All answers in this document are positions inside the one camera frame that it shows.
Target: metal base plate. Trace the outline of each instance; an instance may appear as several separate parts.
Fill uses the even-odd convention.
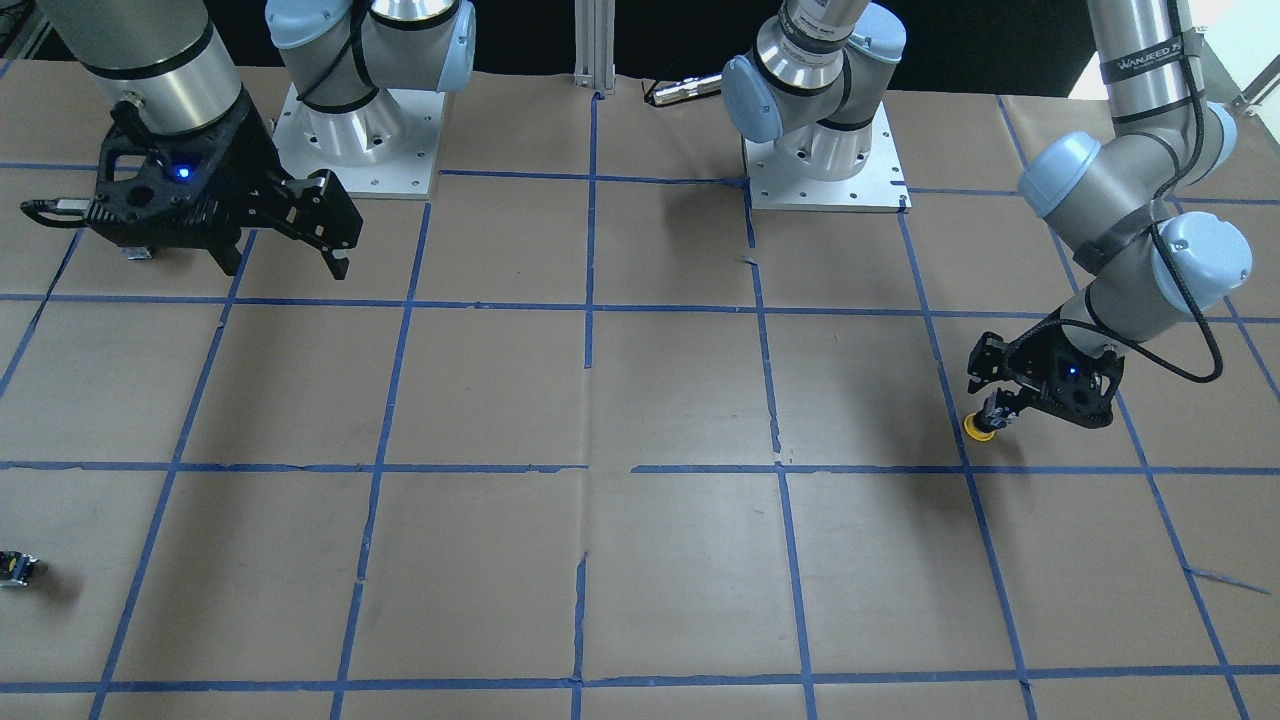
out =
[[[311,147],[298,113],[298,92],[291,85],[273,136],[284,169],[296,178],[305,178],[329,168],[352,197],[430,199],[447,94],[425,90],[389,92],[404,111],[404,137],[399,138],[399,152],[372,165],[342,165],[329,161]]]
[[[856,176],[837,182],[806,178],[791,163],[776,158],[772,142],[742,140],[746,174],[755,210],[818,210],[842,213],[897,213],[911,206],[897,145],[881,104],[872,120],[874,145]]]

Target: black background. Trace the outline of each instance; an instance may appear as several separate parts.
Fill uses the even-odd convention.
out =
[[[476,69],[573,72],[572,0],[474,0]],[[893,88],[1065,96],[1093,54],[1084,0],[878,0],[906,26]],[[279,65],[266,0],[206,0],[239,65]],[[746,51],[781,0],[617,0],[620,74],[678,79],[718,72]],[[70,59],[51,37],[37,55]]]

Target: grid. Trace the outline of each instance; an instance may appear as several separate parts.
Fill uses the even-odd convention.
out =
[[[8,65],[0,69],[0,77],[8,70]],[[1025,164],[1027,158],[1019,142],[1014,123],[1009,119],[1004,99],[996,99],[1005,117],[1006,129],[1015,145],[1019,158]],[[188,404],[184,421],[182,424],[177,445],[173,448],[172,459],[168,462],[128,462],[128,461],[82,461],[77,459],[64,460],[24,460],[20,457],[0,459],[0,470],[8,469],[35,469],[35,470],[95,470],[95,471],[157,471],[164,473],[164,483],[159,500],[151,516],[148,532],[143,543],[143,550],[137,561],[133,582],[125,601],[124,610],[119,619],[114,641],[108,655],[101,679],[90,683],[0,683],[0,694],[63,694],[63,693],[92,693],[93,702],[88,712],[91,720],[96,720],[104,708],[109,696],[116,693],[159,693],[159,692],[312,692],[332,694],[330,717],[343,716],[343,706],[347,693],[366,691],[438,691],[438,689],[476,689],[476,691],[502,691],[502,689],[548,689],[568,691],[571,693],[570,716],[573,720],[584,716],[582,692],[593,688],[662,688],[662,687],[749,687],[749,685],[796,685],[804,692],[804,705],[806,716],[812,720],[823,716],[819,707],[817,688],[824,685],[870,685],[888,683],[966,683],[966,682],[1016,682],[1021,692],[1023,705],[1028,717],[1038,717],[1036,693],[1033,683],[1048,679],[1083,679],[1083,678],[1119,678],[1119,676],[1206,676],[1222,679],[1231,694],[1235,708],[1240,717],[1249,717],[1236,679],[1254,675],[1280,675],[1280,665],[1242,665],[1231,664],[1226,656],[1219,638],[1213,620],[1210,615],[1206,601],[1202,596],[1199,579],[1212,575],[1206,570],[1193,568],[1183,550],[1180,536],[1175,528],[1170,511],[1166,507],[1161,492],[1161,478],[1165,475],[1203,475],[1203,477],[1230,477],[1230,475],[1280,475],[1280,468],[1274,466],[1181,466],[1181,465],[1152,465],[1147,460],[1147,454],[1139,437],[1137,425],[1132,418],[1129,407],[1123,397],[1117,398],[1120,416],[1124,420],[1128,436],[1133,443],[1139,462],[1137,465],[982,465],[972,462],[965,441],[961,434],[959,418],[961,416],[952,400],[950,380],[946,374],[943,352],[938,340],[938,331],[934,320],[937,318],[1007,318],[1029,320],[1042,316],[1041,313],[1023,311],[963,311],[940,310],[931,307],[922,277],[919,259],[913,233],[908,227],[905,214],[897,215],[897,225],[909,260],[914,290],[918,296],[918,307],[904,309],[878,309],[878,307],[791,307],[769,306],[767,304],[762,268],[750,264],[751,288],[754,305],[641,305],[641,304],[596,304],[595,301],[595,274],[596,274],[596,202],[598,188],[603,183],[641,183],[641,184],[721,184],[739,188],[742,193],[742,213],[746,227],[744,250],[756,249],[756,237],[750,211],[750,193],[745,183],[733,178],[713,179],[684,179],[684,178],[655,178],[608,176],[598,172],[596,158],[599,152],[599,108],[602,102],[622,101],[605,100],[596,95],[590,104],[590,167],[586,174],[571,173],[530,173],[506,170],[443,170],[443,176],[458,177],[502,177],[521,181],[568,181],[585,183],[588,191],[586,214],[586,274],[584,278],[585,302],[581,304],[540,304],[540,302],[465,302],[465,301],[431,301],[417,297],[420,270],[424,263],[430,261],[430,224],[431,206],[424,210],[417,246],[413,255],[413,268],[410,275],[408,287],[401,301],[357,299],[357,300],[320,300],[320,299],[284,299],[284,297],[239,297],[241,282],[246,268],[252,261],[252,250],[256,233],[250,233],[244,247],[244,263],[241,272],[233,279],[228,293],[218,296],[108,296],[108,295],[63,295],[55,293],[55,288],[63,273],[72,261],[73,255],[81,246],[82,234],[77,233],[69,242],[67,252],[61,259],[54,281],[49,291],[38,293],[5,293],[0,295],[0,302],[38,302],[27,329],[18,343],[17,351],[9,361],[3,378],[0,378],[0,400],[9,389],[23,356],[31,345],[32,338],[40,331],[40,324],[45,310],[51,304],[59,302],[95,302],[95,304],[192,304],[219,306],[220,315],[218,328],[214,331],[205,355],[195,393]],[[91,167],[59,165],[59,164],[33,164],[33,163],[0,163],[0,169],[64,169],[64,170],[92,170]],[[929,188],[911,187],[911,192],[918,195],[986,195],[1016,197],[1012,191],[991,191],[977,188]],[[1196,204],[1240,204],[1240,205],[1280,205],[1276,200],[1229,200],[1229,199],[1184,199]],[[1062,269],[1073,290],[1078,288],[1074,275],[1057,238],[1050,238],[1057,255],[1062,261]],[[262,462],[193,462],[184,460],[184,452],[191,439],[192,428],[196,421],[205,389],[214,370],[215,360],[223,342],[225,328],[234,319],[233,309],[248,305],[265,306],[347,306],[347,307],[385,307],[399,309],[401,322],[397,334],[397,343],[393,355],[389,384],[387,388],[385,411],[381,428],[378,436],[376,456],[372,462],[357,464],[262,464]],[[746,474],[765,475],[777,479],[777,492],[781,500],[782,528],[786,539],[787,570],[790,574],[790,593],[795,614],[795,634],[800,660],[800,671],[788,674],[760,674],[760,675],[634,675],[595,679],[584,675],[586,607],[590,602],[590,556],[584,555],[577,565],[573,578],[575,607],[573,607],[573,666],[568,676],[563,678],[454,678],[454,679],[353,679],[349,676],[352,653],[358,644],[357,623],[361,615],[366,573],[370,562],[370,551],[376,542],[376,529],[380,507],[380,495],[383,479],[393,474],[526,474],[548,473],[557,474],[571,470],[588,470],[585,464],[543,465],[543,464],[396,464],[388,461],[388,445],[392,437],[393,423],[396,420],[397,397],[399,395],[401,370],[404,364],[406,343],[410,329],[419,309],[475,309],[475,310],[527,310],[547,313],[581,314],[584,322],[584,347],[582,366],[590,369],[595,361],[595,320],[600,314],[623,313],[680,313],[680,314],[730,314],[754,315],[759,334],[760,366],[763,370],[763,395],[768,407],[769,439],[774,454],[773,464],[731,464],[731,465],[637,465],[632,474]],[[1257,366],[1262,372],[1271,393],[1280,401],[1275,375],[1268,369],[1257,343],[1251,336],[1251,328],[1261,325],[1274,325],[1280,323],[1275,316],[1244,316],[1236,311],[1235,306],[1228,304],[1229,316],[1211,318],[1219,332],[1228,325],[1234,327],[1247,343]],[[959,464],[945,465],[806,465],[783,461],[781,424],[776,387],[773,360],[769,342],[769,322],[772,318],[785,315],[846,315],[846,316],[899,316],[919,318],[928,336],[928,345],[932,350],[933,360],[937,364],[937,383],[942,392],[948,419],[950,430],[959,455]],[[346,630],[343,634],[338,673],[333,679],[306,679],[306,680],[279,680],[279,682],[250,682],[250,680],[188,680],[188,682],[134,682],[115,679],[115,670],[124,647],[125,637],[129,632],[133,611],[137,606],[140,593],[145,585],[152,550],[160,533],[161,521],[166,512],[168,501],[179,473],[218,471],[218,473],[315,473],[315,474],[342,474],[356,473],[369,477],[369,514],[361,532],[361,544],[358,548],[358,561],[356,565],[356,580],[352,584],[349,610],[347,612]],[[890,673],[818,673],[814,671],[810,659],[809,630],[805,614],[805,593],[801,583],[800,553],[796,541],[796,523],[791,502],[791,480],[796,475],[835,474],[835,475],[877,475],[877,474],[908,474],[908,475],[961,475],[965,482],[969,501],[973,509],[973,519],[982,538],[982,546],[987,556],[991,580],[996,589],[1000,603],[1000,612],[1004,619],[1007,644],[1012,657],[1012,669],[1002,670],[940,670],[940,671],[890,671]],[[1018,475],[1018,474],[1080,474],[1080,475],[1133,475],[1146,479],[1152,493],[1152,498],[1160,511],[1161,521],[1167,533],[1167,539],[1174,548],[1176,559],[1184,570],[1184,578],[1189,594],[1192,596],[1199,618],[1203,623],[1204,633],[1212,644],[1217,659],[1211,665],[1155,665],[1155,666],[1098,666],[1098,667],[1037,667],[1029,666],[1019,639],[1018,621],[1006,589],[1006,580],[1001,570],[1000,553],[996,541],[988,527],[988,511],[980,492],[979,479],[984,475]]]

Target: robotic arm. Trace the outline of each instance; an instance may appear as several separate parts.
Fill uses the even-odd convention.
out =
[[[294,179],[200,0],[41,0],[113,104],[91,200],[31,200],[51,227],[88,227],[150,256],[207,250],[228,275],[241,228],[273,228],[324,258],[335,279],[362,219],[338,177]]]
[[[1085,428],[1111,423],[1111,401],[1135,351],[1192,382],[1222,372],[1203,311],[1239,287],[1253,258],[1244,236],[1208,213],[1176,215],[1170,195],[1226,160],[1235,123],[1206,102],[1185,0],[1089,0],[1116,138],[1106,145],[1073,132],[1027,168],[1019,190],[1037,217],[1096,275],[1030,331],[1005,343],[986,333],[969,357],[969,392],[996,389],[965,432],[989,441],[1033,407]],[[1140,346],[1194,320],[1213,370],[1193,375]]]

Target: yellow object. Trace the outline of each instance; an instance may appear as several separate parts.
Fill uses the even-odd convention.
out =
[[[984,433],[984,432],[979,430],[978,425],[973,424],[973,416],[974,415],[977,415],[977,413],[969,413],[968,415],[965,415],[965,419],[964,419],[964,432],[965,432],[965,434],[969,436],[969,437],[972,437],[973,439],[975,439],[978,442],[991,442],[992,439],[995,439],[996,438],[996,430],[991,430],[989,433]]]

